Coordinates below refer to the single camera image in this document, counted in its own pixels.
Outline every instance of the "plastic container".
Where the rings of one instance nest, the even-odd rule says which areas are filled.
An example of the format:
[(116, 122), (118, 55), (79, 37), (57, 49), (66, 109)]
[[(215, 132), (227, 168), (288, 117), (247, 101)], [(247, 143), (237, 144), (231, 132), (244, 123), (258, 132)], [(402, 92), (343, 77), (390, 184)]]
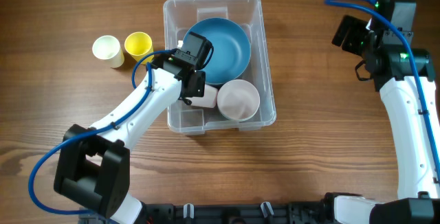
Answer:
[(197, 22), (222, 17), (238, 23), (251, 43), (251, 59), (238, 79), (251, 82), (260, 95), (256, 114), (237, 122), (224, 117), (218, 107), (203, 108), (177, 101), (167, 109), (170, 130), (186, 135), (201, 135), (209, 130), (238, 128), (251, 131), (273, 124), (276, 119), (261, 0), (168, 0), (164, 3), (166, 49), (176, 48), (186, 32)]

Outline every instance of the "table surface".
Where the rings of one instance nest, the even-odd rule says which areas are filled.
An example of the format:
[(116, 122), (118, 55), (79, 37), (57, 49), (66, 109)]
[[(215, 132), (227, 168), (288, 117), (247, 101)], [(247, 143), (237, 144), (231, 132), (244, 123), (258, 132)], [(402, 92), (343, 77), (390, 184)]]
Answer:
[[(164, 48), (166, 0), (0, 0), (0, 223), (75, 223), (39, 210), (28, 196), (34, 164), (72, 125), (89, 126), (131, 91), (134, 60), (111, 69), (94, 40), (149, 33)], [(259, 131), (171, 132), (163, 112), (131, 156), (130, 193), (181, 205), (314, 201), (353, 192), (397, 197), (391, 126), (372, 82), (358, 82), (360, 58), (331, 39), (344, 14), (323, 0), (261, 0), (277, 120)], [(440, 0), (417, 0), (413, 47), (440, 56)], [(437, 72), (440, 62), (435, 59)], [(53, 191), (55, 155), (36, 178), (37, 196), (78, 205)]]

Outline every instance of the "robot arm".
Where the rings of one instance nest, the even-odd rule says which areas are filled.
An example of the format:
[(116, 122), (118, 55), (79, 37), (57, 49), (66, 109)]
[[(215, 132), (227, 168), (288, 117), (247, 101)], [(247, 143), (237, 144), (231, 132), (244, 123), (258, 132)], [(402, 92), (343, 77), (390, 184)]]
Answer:
[[(132, 151), (139, 138), (146, 132), (158, 115), (176, 102), (180, 97), (182, 82), (175, 78), (175, 75), (163, 69), (152, 70), (152, 91), (144, 104), (127, 121), (121, 123), (117, 129), (112, 129), (99, 134), (99, 136), (115, 142), (118, 139), (124, 141), (125, 147)], [(91, 128), (102, 128), (115, 122), (129, 110), (131, 110), (142, 98), (149, 85), (148, 74), (142, 83), (137, 86), (116, 109), (110, 112), (101, 120), (93, 123)]]
[[(440, 127), (435, 108), (435, 83), (426, 77), (420, 80), (437, 141)], [(431, 198), (438, 199), (440, 188), (434, 180), (437, 174), (424, 119), (419, 114), (421, 107), (414, 77), (390, 79), (379, 92), (393, 130), (399, 167), (398, 199), (417, 198), (418, 192), (427, 192)]]
[[(205, 72), (197, 69), (202, 68), (211, 49), (210, 41), (190, 32), (181, 49), (156, 56), (151, 63), (154, 69), (148, 70), (142, 83), (88, 130), (109, 124), (112, 129), (61, 149), (55, 191), (120, 224), (145, 223), (144, 204), (128, 194), (130, 153), (166, 107), (178, 99), (190, 104), (186, 98), (204, 96)], [(149, 87), (151, 91), (145, 99)], [(137, 111), (116, 126), (115, 121), (126, 116), (134, 106), (139, 106)], [(66, 132), (64, 140), (88, 130), (75, 124)], [(101, 165), (89, 161), (86, 155), (101, 156)]]

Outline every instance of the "white paper cup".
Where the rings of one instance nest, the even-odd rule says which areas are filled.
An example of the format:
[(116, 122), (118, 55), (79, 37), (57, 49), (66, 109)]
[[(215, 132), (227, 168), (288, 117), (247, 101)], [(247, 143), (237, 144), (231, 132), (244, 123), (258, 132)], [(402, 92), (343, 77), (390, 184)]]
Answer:
[(210, 85), (205, 85), (205, 94), (203, 97), (193, 97), (188, 98), (191, 100), (191, 105), (195, 107), (207, 107), (214, 108), (217, 104), (217, 90), (215, 87), (211, 87)]
[(260, 94), (250, 82), (231, 80), (220, 88), (217, 106), (220, 113), (229, 120), (246, 121), (258, 111)]
[(97, 59), (105, 61), (112, 68), (117, 68), (124, 63), (121, 44), (114, 36), (104, 35), (96, 39), (91, 50)]

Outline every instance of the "yellow paper cup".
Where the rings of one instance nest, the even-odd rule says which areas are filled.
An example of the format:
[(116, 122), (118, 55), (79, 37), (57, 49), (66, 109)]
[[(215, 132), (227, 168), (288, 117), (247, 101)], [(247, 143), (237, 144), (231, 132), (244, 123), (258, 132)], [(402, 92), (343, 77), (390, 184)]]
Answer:
[(111, 35), (101, 36), (96, 39), (91, 48), (97, 59), (104, 61), (112, 68), (120, 67), (124, 63), (124, 54), (122, 53), (119, 40)]
[[(125, 39), (125, 50), (136, 60), (143, 59), (144, 56), (153, 52), (153, 42), (145, 32), (134, 32)], [(142, 64), (151, 62), (154, 56), (149, 56)]]

